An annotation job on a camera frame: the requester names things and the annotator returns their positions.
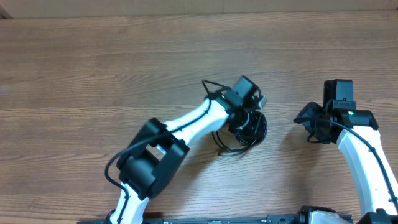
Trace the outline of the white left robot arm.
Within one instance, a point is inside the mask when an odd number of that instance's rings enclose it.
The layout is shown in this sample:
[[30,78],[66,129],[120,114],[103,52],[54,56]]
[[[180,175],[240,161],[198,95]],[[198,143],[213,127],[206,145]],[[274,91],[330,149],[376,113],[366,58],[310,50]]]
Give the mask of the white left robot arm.
[[108,182],[121,189],[118,204],[105,223],[143,223],[149,200],[166,188],[189,146],[210,134],[220,156],[237,156],[263,142],[267,120],[261,113],[267,98],[248,77],[234,86],[218,84],[203,103],[172,121],[148,120],[127,148],[104,168]]

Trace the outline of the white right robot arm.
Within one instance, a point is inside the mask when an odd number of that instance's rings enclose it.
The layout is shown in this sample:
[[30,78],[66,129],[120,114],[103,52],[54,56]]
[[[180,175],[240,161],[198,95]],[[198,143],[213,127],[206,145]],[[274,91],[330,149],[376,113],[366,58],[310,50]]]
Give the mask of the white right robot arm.
[[308,142],[337,145],[358,193],[360,223],[397,223],[397,181],[373,113],[356,107],[352,80],[325,81],[323,104],[309,102],[294,122],[308,131]]

